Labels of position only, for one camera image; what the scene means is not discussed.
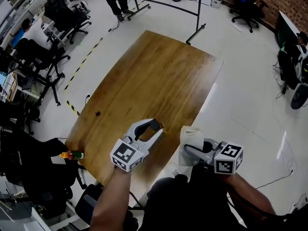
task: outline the forearm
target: forearm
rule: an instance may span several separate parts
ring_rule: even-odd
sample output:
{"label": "forearm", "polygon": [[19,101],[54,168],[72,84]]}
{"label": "forearm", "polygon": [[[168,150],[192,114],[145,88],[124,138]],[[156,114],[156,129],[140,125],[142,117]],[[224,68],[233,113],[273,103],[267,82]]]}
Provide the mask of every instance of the forearm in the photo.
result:
{"label": "forearm", "polygon": [[[246,199],[254,206],[265,212],[276,214],[269,199],[260,191],[251,186],[244,178],[239,174],[229,177],[226,180],[229,187],[232,187],[242,198]],[[233,193],[232,190],[228,191],[230,197],[238,210],[240,216],[243,218],[245,224],[255,224],[266,218],[264,215],[254,211],[248,207]]]}
{"label": "forearm", "polygon": [[128,209],[131,173],[115,168],[93,211],[90,231],[122,230]]}

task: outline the yellow and black tape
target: yellow and black tape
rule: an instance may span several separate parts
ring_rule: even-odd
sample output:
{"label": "yellow and black tape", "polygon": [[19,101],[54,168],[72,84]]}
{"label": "yellow and black tape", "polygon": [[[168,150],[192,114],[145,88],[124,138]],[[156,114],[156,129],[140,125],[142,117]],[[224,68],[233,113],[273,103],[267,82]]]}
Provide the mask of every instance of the yellow and black tape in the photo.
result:
{"label": "yellow and black tape", "polygon": [[[142,0],[141,3],[138,3],[138,6],[139,6],[140,4],[142,4],[143,2],[145,2],[145,0]],[[135,10],[136,8],[137,8],[137,7],[133,8],[132,10]]]}
{"label": "yellow and black tape", "polygon": [[92,48],[92,50],[88,53],[88,55],[86,56],[86,58],[81,62],[80,66],[78,67],[78,69],[76,69],[75,73],[73,74],[73,76],[71,77],[71,79],[69,80],[69,82],[67,83],[66,87],[63,90],[63,93],[65,93],[66,89],[68,88],[68,86],[72,83],[72,80],[74,79],[74,77],[76,76],[77,72],[80,70],[80,68],[82,67],[82,65],[84,64],[84,62],[86,61],[87,57],[91,55],[91,53],[94,51],[94,49],[100,44],[100,42],[102,41],[103,38],[100,39],[100,41],[94,45],[94,47]]}
{"label": "yellow and black tape", "polygon": [[80,116],[78,110],[76,110],[75,107],[69,101],[66,101],[66,103],[68,104],[68,106],[71,107],[71,109],[75,112],[75,114],[77,114],[77,116]]}

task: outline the orange bottle cap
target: orange bottle cap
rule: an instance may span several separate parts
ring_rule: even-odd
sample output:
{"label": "orange bottle cap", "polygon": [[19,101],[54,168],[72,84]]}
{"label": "orange bottle cap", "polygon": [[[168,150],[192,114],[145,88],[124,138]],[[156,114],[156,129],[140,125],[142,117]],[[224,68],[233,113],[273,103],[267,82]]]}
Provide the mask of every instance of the orange bottle cap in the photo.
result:
{"label": "orange bottle cap", "polygon": [[67,152],[62,152],[62,153],[60,154],[60,157],[68,158],[68,153],[67,153]]}

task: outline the trash can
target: trash can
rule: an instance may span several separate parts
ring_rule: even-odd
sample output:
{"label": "trash can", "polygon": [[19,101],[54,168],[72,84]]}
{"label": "trash can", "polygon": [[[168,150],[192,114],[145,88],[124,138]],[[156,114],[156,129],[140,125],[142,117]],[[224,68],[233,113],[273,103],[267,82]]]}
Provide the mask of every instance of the trash can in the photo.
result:
{"label": "trash can", "polygon": [[221,5],[222,0],[212,0],[212,7],[219,8]]}

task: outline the brick wall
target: brick wall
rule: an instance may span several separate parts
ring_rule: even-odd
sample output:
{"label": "brick wall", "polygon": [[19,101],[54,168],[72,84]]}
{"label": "brick wall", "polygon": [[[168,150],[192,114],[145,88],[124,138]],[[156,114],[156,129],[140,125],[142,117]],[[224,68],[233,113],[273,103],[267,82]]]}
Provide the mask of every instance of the brick wall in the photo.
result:
{"label": "brick wall", "polygon": [[300,30],[308,33],[308,0],[263,0],[269,8],[264,8],[265,21],[276,27],[279,10]]}

